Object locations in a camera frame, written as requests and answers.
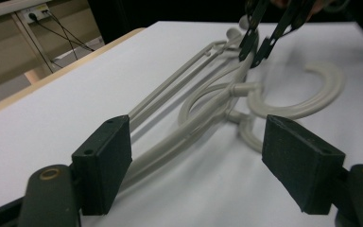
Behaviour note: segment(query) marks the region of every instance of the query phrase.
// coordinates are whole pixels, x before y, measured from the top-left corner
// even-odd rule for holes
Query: floor
[[[97,37],[96,39],[93,39],[88,43],[86,43],[86,45],[92,48],[93,50],[97,50],[98,48],[102,47],[104,43],[101,37]],[[67,53],[63,53],[60,56],[57,56],[57,58],[52,60],[52,63],[54,64],[54,67],[58,71],[61,70],[63,67],[73,63],[77,59],[80,59],[90,53],[91,51],[78,47],[75,49],[74,52],[69,51]],[[11,79],[3,84],[0,84],[0,101],[25,89],[29,85],[30,82],[28,81],[25,75],[19,75],[14,79]]]

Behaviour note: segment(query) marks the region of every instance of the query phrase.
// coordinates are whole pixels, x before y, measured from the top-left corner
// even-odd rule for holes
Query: electrical socket
[[[40,4],[38,6],[34,6],[31,8],[23,9],[21,12],[23,16],[25,17],[26,21],[29,24],[34,23],[33,20],[29,17],[29,14],[34,13],[37,17],[37,20],[40,21],[43,18],[49,17],[48,13],[43,13],[44,11],[49,11],[48,5],[46,3]]]

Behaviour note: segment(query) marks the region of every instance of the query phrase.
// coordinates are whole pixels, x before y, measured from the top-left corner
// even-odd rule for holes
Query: power outlet
[[[46,3],[43,3],[32,8],[23,9],[21,12],[25,17],[26,21],[29,24],[32,24],[34,23],[34,21],[31,20],[31,18],[29,17],[31,13],[34,13],[35,16],[37,17],[37,20],[40,21],[43,18],[49,17],[49,14],[47,13],[48,11],[49,11],[48,5]]]

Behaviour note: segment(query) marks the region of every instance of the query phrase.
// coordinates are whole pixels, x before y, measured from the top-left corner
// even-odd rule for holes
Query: table surface
[[[158,22],[81,66],[0,108],[0,206],[22,197],[28,177],[71,154],[105,120],[127,114],[182,64],[212,41],[225,40],[230,23]],[[273,24],[259,26],[261,40]],[[131,135],[133,159],[177,128],[182,97],[219,58]],[[363,164],[363,33],[355,24],[308,24],[283,37],[270,57],[249,72],[264,82],[266,102],[303,101],[320,80],[303,71],[328,61],[346,76],[342,94],[302,124],[347,154],[344,167]],[[245,110],[244,101],[236,104]],[[254,132],[261,136],[265,120]],[[261,155],[221,122],[161,169],[116,198],[105,217],[83,226],[334,226],[329,216],[301,213]]]

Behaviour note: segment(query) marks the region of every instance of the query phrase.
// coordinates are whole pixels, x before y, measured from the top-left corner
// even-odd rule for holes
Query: white table
[[[206,44],[225,40],[232,26],[237,24],[159,22],[2,109],[0,206],[24,195],[34,171],[70,165],[71,154],[103,121],[127,114]],[[273,28],[260,25],[261,40]],[[250,70],[250,77],[265,83],[268,103],[294,104],[320,88],[317,77],[303,72],[311,61],[334,63],[347,81],[337,100],[302,124],[347,154],[344,167],[363,164],[359,27],[305,25],[282,38],[269,59]],[[182,94],[149,119],[155,126],[143,127],[150,129],[147,133],[140,136],[142,130],[137,130],[132,135],[134,159],[176,129]],[[244,103],[237,107],[244,110]],[[259,136],[264,124],[258,120],[255,126]],[[335,214],[335,208],[329,216],[302,214],[261,155],[238,137],[234,124],[223,122],[137,187],[118,195],[107,216],[81,219],[83,226],[291,227],[334,226]]]

